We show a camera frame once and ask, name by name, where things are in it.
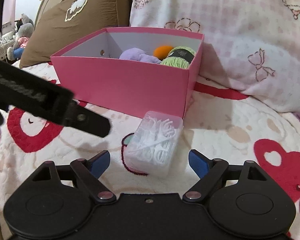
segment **white cloud embroidery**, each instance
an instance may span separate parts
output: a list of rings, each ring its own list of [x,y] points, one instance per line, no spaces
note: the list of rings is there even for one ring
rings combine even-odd
[[[70,21],[78,13],[82,11],[88,0],[76,0],[72,3],[71,7],[67,10],[65,22]]]

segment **green yarn ball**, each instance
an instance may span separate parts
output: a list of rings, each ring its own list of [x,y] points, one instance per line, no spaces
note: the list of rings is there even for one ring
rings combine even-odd
[[[193,56],[195,55],[195,51],[189,47],[183,47],[183,46],[179,46],[179,47],[175,47],[174,49],[172,49],[169,52],[169,55],[174,52],[176,49],[186,49],[187,51],[189,51]],[[166,66],[170,66],[170,67],[178,67],[178,68],[183,68],[183,69],[188,69],[190,66],[190,63],[188,61],[186,61],[185,59],[181,58],[181,57],[167,57],[165,58],[161,63],[161,65],[166,65]]]

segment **yarn label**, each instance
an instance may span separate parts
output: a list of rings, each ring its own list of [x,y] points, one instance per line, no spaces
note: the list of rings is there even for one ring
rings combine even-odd
[[[181,57],[191,64],[194,55],[192,55],[192,53],[186,49],[176,49],[170,55],[168,55],[167,58],[168,57]]]

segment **stuffed animal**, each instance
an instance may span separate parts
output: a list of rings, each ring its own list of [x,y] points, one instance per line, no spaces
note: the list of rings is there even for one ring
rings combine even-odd
[[[119,59],[135,60],[140,62],[160,64],[161,60],[157,57],[147,55],[142,49],[132,48],[122,52]]]
[[[18,32],[15,37],[16,42],[13,47],[9,47],[7,50],[8,60],[11,61],[21,58],[29,38],[33,33],[33,21],[29,19],[27,15],[22,14],[21,19],[17,21],[16,28],[18,28]]]

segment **pink box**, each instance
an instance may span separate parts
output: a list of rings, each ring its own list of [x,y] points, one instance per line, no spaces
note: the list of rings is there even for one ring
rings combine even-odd
[[[143,118],[156,111],[183,118],[199,73],[204,35],[143,27],[105,28],[51,56],[61,85],[75,98]],[[120,60],[126,49],[152,55],[162,45],[196,51],[188,69]]]

